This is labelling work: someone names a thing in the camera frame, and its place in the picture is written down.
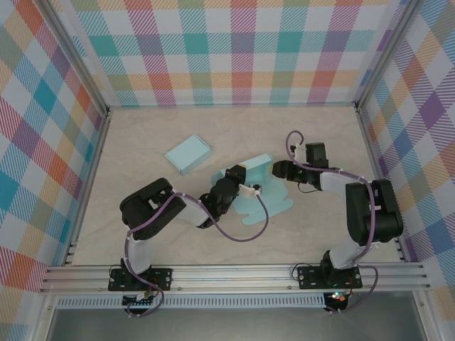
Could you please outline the aluminium mounting rail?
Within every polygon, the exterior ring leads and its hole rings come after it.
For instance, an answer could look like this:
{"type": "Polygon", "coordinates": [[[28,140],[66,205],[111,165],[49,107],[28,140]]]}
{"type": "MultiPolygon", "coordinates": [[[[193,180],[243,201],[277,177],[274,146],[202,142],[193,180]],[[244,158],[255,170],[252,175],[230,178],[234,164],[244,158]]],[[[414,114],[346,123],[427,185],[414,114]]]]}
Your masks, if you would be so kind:
{"type": "MultiPolygon", "coordinates": [[[[169,265],[169,293],[296,293],[299,275],[292,265],[169,265]]],[[[109,294],[109,266],[50,267],[41,294],[109,294]]],[[[429,277],[420,263],[366,263],[360,269],[360,292],[428,291],[429,277]]]]}

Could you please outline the aluminium frame post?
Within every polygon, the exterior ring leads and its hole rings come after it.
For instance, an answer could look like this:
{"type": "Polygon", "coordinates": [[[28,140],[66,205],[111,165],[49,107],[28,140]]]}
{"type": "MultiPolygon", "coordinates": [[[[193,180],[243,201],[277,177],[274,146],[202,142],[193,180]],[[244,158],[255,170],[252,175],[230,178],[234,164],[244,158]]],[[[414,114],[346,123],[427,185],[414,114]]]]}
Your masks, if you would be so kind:
{"type": "Polygon", "coordinates": [[[49,25],[50,30],[55,35],[62,51],[65,53],[70,64],[74,67],[75,72],[80,77],[81,83],[85,86],[87,93],[95,103],[95,106],[101,110],[104,117],[108,117],[109,106],[95,84],[95,81],[84,64],[70,34],[61,22],[57,11],[53,8],[52,3],[50,0],[33,0],[33,2],[49,25]]]}
{"type": "Polygon", "coordinates": [[[385,13],[380,17],[372,46],[366,55],[367,60],[360,69],[359,84],[353,96],[353,106],[357,113],[362,112],[372,97],[424,2],[425,0],[390,0],[385,13]]]}

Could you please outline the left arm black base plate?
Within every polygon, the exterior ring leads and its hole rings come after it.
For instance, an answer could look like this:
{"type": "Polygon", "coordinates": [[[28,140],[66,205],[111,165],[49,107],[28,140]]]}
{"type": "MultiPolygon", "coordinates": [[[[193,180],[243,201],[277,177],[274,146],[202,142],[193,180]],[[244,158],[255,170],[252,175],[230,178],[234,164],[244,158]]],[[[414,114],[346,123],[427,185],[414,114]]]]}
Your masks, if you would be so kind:
{"type": "MultiPolygon", "coordinates": [[[[143,280],[169,291],[172,280],[172,269],[149,268],[139,274],[143,280]]],[[[150,286],[128,272],[126,268],[115,268],[109,273],[108,291],[147,291],[150,286]]]]}

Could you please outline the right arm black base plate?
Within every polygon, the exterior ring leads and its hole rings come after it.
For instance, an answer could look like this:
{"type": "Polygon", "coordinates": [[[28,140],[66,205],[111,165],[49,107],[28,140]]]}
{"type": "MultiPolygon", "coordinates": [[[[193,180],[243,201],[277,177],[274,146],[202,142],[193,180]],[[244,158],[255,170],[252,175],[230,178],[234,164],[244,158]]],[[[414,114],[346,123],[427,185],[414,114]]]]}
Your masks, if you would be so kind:
{"type": "Polygon", "coordinates": [[[300,289],[351,289],[362,288],[363,282],[357,267],[351,269],[324,269],[322,266],[297,268],[300,289]]]}

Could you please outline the aluminium table edge rail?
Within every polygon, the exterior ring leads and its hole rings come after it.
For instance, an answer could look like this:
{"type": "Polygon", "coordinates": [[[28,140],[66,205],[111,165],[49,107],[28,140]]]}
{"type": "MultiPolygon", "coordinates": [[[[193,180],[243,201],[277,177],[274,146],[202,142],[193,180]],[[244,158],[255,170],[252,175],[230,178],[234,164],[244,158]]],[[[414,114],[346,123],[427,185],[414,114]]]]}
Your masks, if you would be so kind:
{"type": "Polygon", "coordinates": [[[86,183],[84,184],[84,187],[81,192],[80,204],[77,209],[75,221],[73,222],[73,225],[69,231],[69,235],[65,240],[64,244],[65,248],[63,249],[63,254],[59,261],[59,266],[71,265],[71,263],[73,262],[74,249],[77,246],[80,230],[82,228],[87,206],[90,201],[92,187],[95,181],[97,169],[102,156],[103,147],[109,131],[111,119],[112,110],[110,108],[107,108],[107,111],[104,113],[104,116],[102,118],[100,135],[96,144],[96,148],[92,155],[92,160],[90,162],[90,168],[87,174],[86,183]]]}
{"type": "MultiPolygon", "coordinates": [[[[358,121],[359,127],[360,127],[360,132],[362,134],[366,151],[368,154],[368,158],[370,160],[370,164],[372,166],[373,174],[375,179],[381,179],[384,178],[385,176],[383,175],[383,171],[380,167],[380,164],[378,160],[376,159],[375,155],[375,150],[373,148],[373,140],[371,139],[367,125],[364,122],[362,113],[361,113],[361,108],[355,104],[354,106],[355,109],[355,115],[356,119],[358,121]]],[[[409,252],[407,251],[405,240],[403,239],[404,235],[401,234],[399,237],[395,238],[395,244],[397,248],[397,253],[399,255],[400,261],[404,262],[410,262],[410,255],[409,252]]]]}

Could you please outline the grey metal panel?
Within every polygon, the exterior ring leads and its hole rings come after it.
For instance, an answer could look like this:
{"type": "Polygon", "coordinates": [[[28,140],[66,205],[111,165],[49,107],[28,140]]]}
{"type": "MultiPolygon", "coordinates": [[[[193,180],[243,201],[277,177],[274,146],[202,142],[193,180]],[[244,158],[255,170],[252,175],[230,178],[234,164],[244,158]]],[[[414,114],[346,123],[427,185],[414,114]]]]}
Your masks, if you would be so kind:
{"type": "Polygon", "coordinates": [[[318,309],[58,310],[46,341],[427,341],[410,313],[329,315],[318,309]]]}

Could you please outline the light blue paper box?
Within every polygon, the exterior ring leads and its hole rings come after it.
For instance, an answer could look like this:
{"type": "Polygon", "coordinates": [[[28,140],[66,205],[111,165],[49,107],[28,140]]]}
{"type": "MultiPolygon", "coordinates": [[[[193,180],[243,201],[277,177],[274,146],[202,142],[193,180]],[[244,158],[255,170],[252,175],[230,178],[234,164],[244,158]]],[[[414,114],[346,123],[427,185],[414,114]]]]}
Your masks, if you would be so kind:
{"type": "Polygon", "coordinates": [[[186,175],[212,155],[212,150],[198,135],[192,135],[165,154],[165,157],[178,170],[186,175]]]}
{"type": "MultiPolygon", "coordinates": [[[[294,204],[292,199],[287,199],[288,190],[284,182],[272,175],[273,163],[268,153],[239,163],[246,169],[245,185],[261,185],[261,200],[269,217],[288,210],[294,204]]],[[[256,198],[239,195],[232,205],[237,214],[244,215],[242,223],[245,225],[254,225],[266,219],[264,209],[256,198]]]]}

